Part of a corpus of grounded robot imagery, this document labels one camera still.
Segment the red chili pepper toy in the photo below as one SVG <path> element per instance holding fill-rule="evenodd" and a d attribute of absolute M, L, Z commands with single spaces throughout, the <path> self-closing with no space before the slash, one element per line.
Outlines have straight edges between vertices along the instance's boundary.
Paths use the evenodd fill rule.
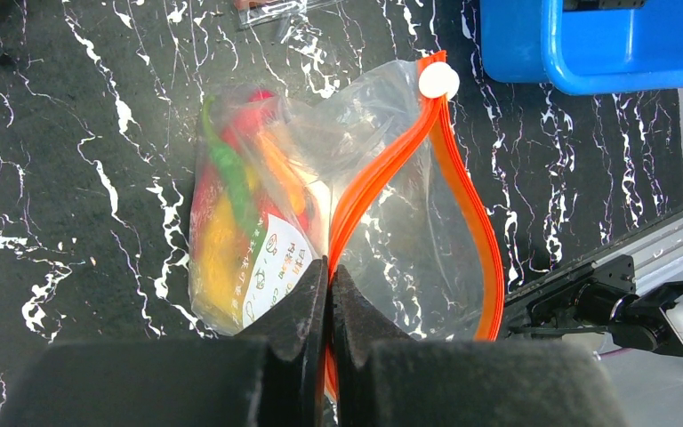
<path fill-rule="evenodd" d="M 234 150 L 241 150 L 241 142 L 248 141 L 276 117 L 276 94 L 258 89 L 248 96 L 246 104 L 238 107 L 221 129 L 221 138 Z"/>

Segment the yellow banana toy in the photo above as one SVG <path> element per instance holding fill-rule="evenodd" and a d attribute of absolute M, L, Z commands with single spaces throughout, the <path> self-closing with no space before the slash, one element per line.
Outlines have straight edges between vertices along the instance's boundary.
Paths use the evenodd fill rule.
<path fill-rule="evenodd" d="M 195 255 L 197 302 L 214 316 L 229 321 L 237 315 L 237 270 L 245 254 L 245 244 L 245 233 L 237 226 L 228 197 L 220 197 L 198 218 Z"/>

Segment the green vegetable toy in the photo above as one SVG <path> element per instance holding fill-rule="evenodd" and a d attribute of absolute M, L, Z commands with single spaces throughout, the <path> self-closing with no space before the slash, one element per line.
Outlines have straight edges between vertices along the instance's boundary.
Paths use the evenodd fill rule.
<path fill-rule="evenodd" d="M 206 151 L 219 172 L 237 226 L 250 236 L 260 214 L 249 188 L 245 161 L 214 130 L 210 115 L 214 101 L 214 96 L 206 96 L 200 113 Z"/>

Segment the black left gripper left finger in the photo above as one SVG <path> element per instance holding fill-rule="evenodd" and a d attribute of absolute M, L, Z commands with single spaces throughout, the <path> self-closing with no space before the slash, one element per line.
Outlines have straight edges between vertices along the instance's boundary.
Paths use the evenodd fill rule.
<path fill-rule="evenodd" d="M 69 342 L 10 392 L 0 426 L 319 426 L 326 259 L 232 337 Z"/>

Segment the clear zip top bag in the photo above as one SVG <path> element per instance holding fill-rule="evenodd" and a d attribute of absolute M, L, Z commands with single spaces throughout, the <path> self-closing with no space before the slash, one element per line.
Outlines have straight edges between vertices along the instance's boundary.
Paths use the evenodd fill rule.
<path fill-rule="evenodd" d="M 450 102 L 459 87 L 440 51 L 386 62 L 315 105 L 276 93 L 276 117 L 261 131 L 275 135 L 304 182 L 306 209 L 293 212 L 256 134 L 242 141 L 237 153 L 260 219 L 245 234 L 232 321 L 197 302 L 198 218 L 227 196 L 206 151 L 201 108 L 189 220 L 195 315 L 217 334 L 238 334 L 288 296 L 312 261 L 326 258 L 330 271 L 346 269 L 359 292 L 414 339 L 496 339 L 505 297 L 502 257 L 457 147 Z M 271 91 L 242 84 L 209 94 L 220 137 L 258 89 Z"/>

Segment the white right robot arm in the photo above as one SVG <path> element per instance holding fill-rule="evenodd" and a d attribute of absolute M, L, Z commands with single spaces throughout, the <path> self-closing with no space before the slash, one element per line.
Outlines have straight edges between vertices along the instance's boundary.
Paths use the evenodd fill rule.
<path fill-rule="evenodd" d="M 683 358 L 683 280 L 639 291 L 628 255 L 552 282 L 526 303 L 525 313 L 527 323 L 513 326 L 512 333 L 543 338 L 609 334 L 622 350 Z"/>

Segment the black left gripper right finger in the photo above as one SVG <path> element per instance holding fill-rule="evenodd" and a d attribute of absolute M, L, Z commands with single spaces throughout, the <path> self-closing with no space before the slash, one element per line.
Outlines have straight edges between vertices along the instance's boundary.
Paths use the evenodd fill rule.
<path fill-rule="evenodd" d="M 624 426 L 603 368 L 563 342 L 417 341 L 339 268 L 333 352 L 342 426 Z"/>

